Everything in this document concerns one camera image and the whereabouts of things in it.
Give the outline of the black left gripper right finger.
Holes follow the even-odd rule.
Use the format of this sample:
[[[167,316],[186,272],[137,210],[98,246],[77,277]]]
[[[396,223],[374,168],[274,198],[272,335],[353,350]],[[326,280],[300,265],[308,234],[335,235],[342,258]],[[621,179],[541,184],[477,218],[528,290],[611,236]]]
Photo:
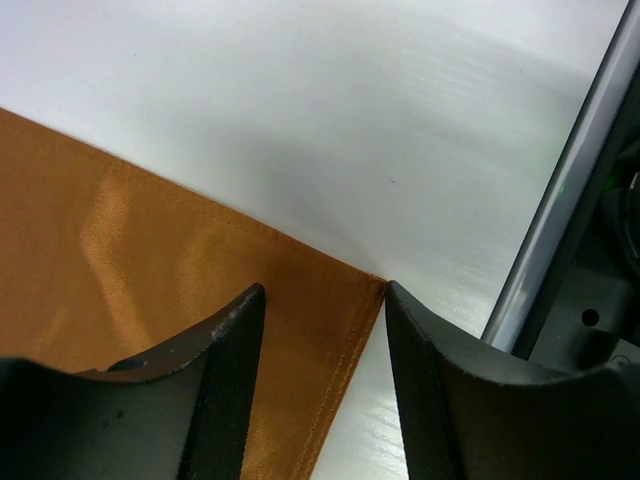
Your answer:
[[[639,368],[578,373],[500,351],[441,318],[401,284],[385,317],[413,479],[635,479]]]

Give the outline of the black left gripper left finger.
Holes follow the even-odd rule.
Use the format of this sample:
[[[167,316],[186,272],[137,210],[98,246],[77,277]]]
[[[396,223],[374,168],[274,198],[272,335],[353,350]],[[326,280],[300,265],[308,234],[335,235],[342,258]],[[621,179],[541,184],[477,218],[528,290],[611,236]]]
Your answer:
[[[264,330],[253,284],[214,315],[104,371],[1,362],[5,479],[236,479]]]

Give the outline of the brown cloth napkin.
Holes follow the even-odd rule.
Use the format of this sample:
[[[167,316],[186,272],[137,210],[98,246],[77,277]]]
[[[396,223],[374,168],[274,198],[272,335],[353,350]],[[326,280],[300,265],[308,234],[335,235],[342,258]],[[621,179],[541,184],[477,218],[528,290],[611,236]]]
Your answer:
[[[384,283],[267,225],[9,111],[1,114],[1,351],[104,368],[253,283],[264,339],[242,467],[307,479]]]

